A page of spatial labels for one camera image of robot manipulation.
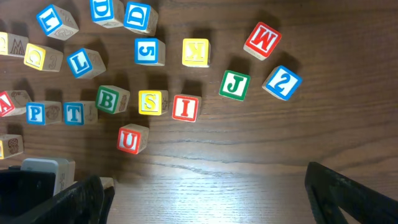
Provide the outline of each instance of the red block face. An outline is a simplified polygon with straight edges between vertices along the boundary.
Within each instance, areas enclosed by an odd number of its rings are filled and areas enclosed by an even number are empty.
[[[0,117],[3,117],[15,109],[7,92],[0,93]]]
[[[245,44],[267,58],[281,37],[282,35],[279,32],[265,25],[265,23],[259,22]]]
[[[138,154],[140,140],[141,133],[121,128],[119,130],[118,149],[128,153]]]
[[[198,106],[198,98],[175,95],[173,105],[173,119],[195,122],[198,116]]]

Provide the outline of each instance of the letter block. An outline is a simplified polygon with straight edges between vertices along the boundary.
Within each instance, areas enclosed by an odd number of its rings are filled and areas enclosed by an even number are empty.
[[[150,5],[128,2],[124,26],[137,34],[154,36],[158,18],[158,13]]]
[[[139,65],[164,66],[166,45],[156,38],[136,38],[135,63]]]
[[[243,49],[259,60],[265,60],[282,38],[282,34],[259,22],[245,42]]]
[[[280,100],[289,100],[302,81],[294,72],[284,66],[278,66],[262,84],[262,88]]]
[[[0,93],[0,117],[15,116],[26,112],[26,104],[31,102],[25,90],[11,90]]]
[[[58,40],[67,40],[79,31],[79,27],[70,12],[49,5],[36,16],[44,34]]]
[[[162,115],[169,110],[167,90],[141,90],[138,92],[138,112],[144,115]]]
[[[128,124],[119,129],[118,149],[138,154],[147,147],[149,128]]]
[[[249,88],[250,76],[234,71],[225,71],[220,95],[243,101]]]
[[[41,45],[27,44],[24,64],[40,71],[59,72],[63,53]]]
[[[22,136],[18,134],[4,134],[0,136],[0,159],[7,159],[24,152]]]
[[[25,57],[27,37],[0,32],[0,55]]]
[[[130,92],[117,86],[103,85],[98,88],[95,106],[104,112],[116,114],[127,110]]]
[[[173,104],[173,119],[195,122],[200,112],[201,97],[190,95],[175,95]]]
[[[80,49],[69,55],[67,62],[75,78],[92,79],[106,71],[100,53],[95,50]]]
[[[105,28],[123,26],[124,5],[119,0],[90,0],[91,19]]]
[[[85,125],[98,122],[95,101],[75,101],[63,104],[63,118],[66,125]]]
[[[182,64],[188,67],[208,68],[210,66],[210,49],[208,39],[184,39]]]
[[[62,121],[62,105],[56,101],[31,102],[26,104],[28,124],[46,125]]]

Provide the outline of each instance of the green block face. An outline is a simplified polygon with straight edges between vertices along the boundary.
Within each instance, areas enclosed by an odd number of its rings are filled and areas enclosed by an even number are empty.
[[[243,101],[249,88],[250,76],[234,71],[225,71],[220,95]]]
[[[104,112],[114,114],[116,105],[118,103],[119,93],[100,86],[97,92],[97,99],[95,100],[95,106]]]

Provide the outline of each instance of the blue block face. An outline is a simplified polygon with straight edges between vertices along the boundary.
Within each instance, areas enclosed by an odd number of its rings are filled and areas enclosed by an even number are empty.
[[[107,21],[114,18],[112,0],[90,0],[93,22]]]
[[[128,2],[124,26],[131,29],[146,30],[150,14],[150,6],[136,2]]]
[[[28,124],[45,125],[45,108],[42,103],[26,104],[26,121]]]
[[[54,8],[54,5],[49,5],[36,16],[45,35],[49,35],[62,26],[62,20]]]
[[[63,117],[66,125],[84,125],[83,103],[64,103]]]
[[[134,61],[139,64],[153,64],[159,60],[159,40],[156,38],[136,38]]]
[[[93,66],[84,49],[80,49],[69,55],[67,57],[67,62],[75,78],[79,78],[93,69]]]
[[[283,100],[288,100],[302,81],[301,77],[280,66],[268,80],[266,88]]]

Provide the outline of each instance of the wood grain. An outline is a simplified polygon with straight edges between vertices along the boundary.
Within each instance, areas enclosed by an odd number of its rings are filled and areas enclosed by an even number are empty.
[[[26,157],[69,157],[77,177],[118,180],[109,223],[315,223],[303,187],[317,161],[398,199],[398,2],[384,0],[146,0],[159,13],[156,36],[166,44],[166,66],[134,64],[134,39],[119,27],[91,21],[88,1],[0,1],[0,30],[29,36],[65,56],[98,51],[106,73],[76,80],[39,72],[20,58],[0,57],[0,89],[27,90],[35,101],[94,100],[99,85],[131,91],[129,109],[100,113],[99,123],[74,127],[27,125],[24,116],[0,119],[0,131],[22,134]],[[67,41],[47,38],[35,15],[55,4],[72,13],[80,31]],[[272,55],[259,61],[243,50],[255,24],[282,33]],[[181,63],[184,38],[208,38],[211,67]],[[285,65],[303,83],[288,102],[261,88]],[[244,102],[218,95],[225,70],[251,76]],[[195,124],[169,112],[142,116],[139,90],[203,97]],[[118,129],[150,127],[148,148],[134,156],[116,150]]]

